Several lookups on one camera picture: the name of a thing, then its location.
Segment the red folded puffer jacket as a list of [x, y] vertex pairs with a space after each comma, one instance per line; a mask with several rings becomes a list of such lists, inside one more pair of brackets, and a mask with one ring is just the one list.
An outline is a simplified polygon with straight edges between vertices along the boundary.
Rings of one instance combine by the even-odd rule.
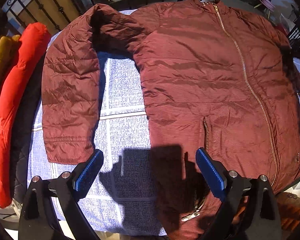
[[10, 193], [10, 148], [12, 126], [26, 85], [44, 56], [51, 34], [42, 23], [24, 30], [0, 84], [0, 208], [12, 202]]

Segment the blue plaid bed sheet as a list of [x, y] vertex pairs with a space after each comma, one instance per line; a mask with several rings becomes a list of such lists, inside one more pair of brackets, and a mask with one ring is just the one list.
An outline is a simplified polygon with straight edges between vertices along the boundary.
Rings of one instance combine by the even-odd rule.
[[[93, 150], [104, 153], [104, 164], [79, 205], [97, 231], [131, 236], [168, 236], [159, 221], [158, 189], [151, 167], [148, 118], [139, 69], [128, 55], [98, 51], [98, 110]], [[43, 137], [43, 105], [39, 106], [30, 152], [29, 171], [56, 177], [76, 165], [51, 163]]]

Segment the maroon quilted zip jacket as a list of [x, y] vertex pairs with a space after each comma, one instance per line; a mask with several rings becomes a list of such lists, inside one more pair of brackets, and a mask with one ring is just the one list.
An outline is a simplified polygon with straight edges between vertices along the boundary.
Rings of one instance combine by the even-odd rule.
[[44, 61], [49, 162], [75, 165], [93, 152], [98, 51], [128, 55], [139, 69], [170, 239], [196, 239], [219, 207], [195, 164], [200, 147], [244, 177], [266, 175], [275, 193], [300, 178], [300, 74], [289, 42], [264, 17], [221, 1], [155, 3], [130, 15], [97, 4], [72, 21]]

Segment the black quilted folded jacket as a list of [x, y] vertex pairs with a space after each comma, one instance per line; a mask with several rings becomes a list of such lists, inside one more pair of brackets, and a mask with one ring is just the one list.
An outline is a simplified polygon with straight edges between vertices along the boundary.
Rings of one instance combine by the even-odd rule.
[[12, 127], [10, 149], [10, 192], [16, 202], [22, 204], [27, 191], [32, 127], [42, 89], [44, 56], [39, 60], [26, 85]]

